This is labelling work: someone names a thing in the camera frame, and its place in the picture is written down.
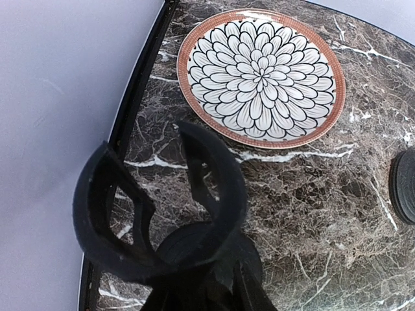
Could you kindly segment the black stand of orange microphone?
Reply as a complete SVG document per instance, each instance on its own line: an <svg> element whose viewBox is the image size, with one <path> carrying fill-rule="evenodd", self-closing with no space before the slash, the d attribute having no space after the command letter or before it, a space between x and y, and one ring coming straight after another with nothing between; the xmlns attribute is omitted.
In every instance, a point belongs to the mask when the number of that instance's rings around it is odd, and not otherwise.
<svg viewBox="0 0 415 311"><path fill-rule="evenodd" d="M243 232L248 198L226 145L199 125L178 122L194 201L209 219L160 230L150 241L156 206L108 143L86 162L73 198L73 226L85 256L118 278L148 286L144 310L273 310L262 287L259 253ZM108 192L119 187L134 206L132 242L110 228Z"/></svg>

